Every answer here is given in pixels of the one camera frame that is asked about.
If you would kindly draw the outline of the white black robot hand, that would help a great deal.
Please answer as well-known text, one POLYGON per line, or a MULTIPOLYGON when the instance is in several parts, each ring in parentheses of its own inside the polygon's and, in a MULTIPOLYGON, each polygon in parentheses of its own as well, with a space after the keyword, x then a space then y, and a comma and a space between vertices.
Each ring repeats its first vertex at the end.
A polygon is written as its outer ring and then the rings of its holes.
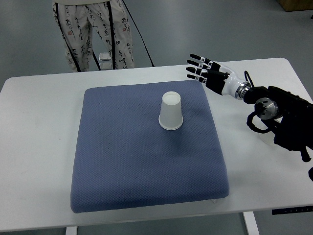
POLYGON ((251 88, 251 84, 239 78, 235 71, 227 66, 213 62, 205 57, 190 54, 190 57, 201 63, 187 60, 187 63, 195 67, 187 67, 188 72, 194 74, 208 73, 207 78, 188 74, 187 77, 205 83, 205 86, 220 95, 230 95, 237 100, 242 100, 245 93, 251 88))

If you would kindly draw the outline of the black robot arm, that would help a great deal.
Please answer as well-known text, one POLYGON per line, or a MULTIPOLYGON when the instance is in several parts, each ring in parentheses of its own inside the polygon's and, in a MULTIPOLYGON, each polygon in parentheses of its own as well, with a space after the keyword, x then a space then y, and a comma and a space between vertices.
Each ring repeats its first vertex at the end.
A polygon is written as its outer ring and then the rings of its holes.
POLYGON ((301 97, 275 86, 255 86, 247 71, 244 79, 219 62, 191 54, 188 78, 203 83, 219 95, 230 95, 253 104, 246 124, 254 132, 274 134, 274 144, 298 151, 302 161, 310 162, 308 149, 313 147, 313 105, 301 97))

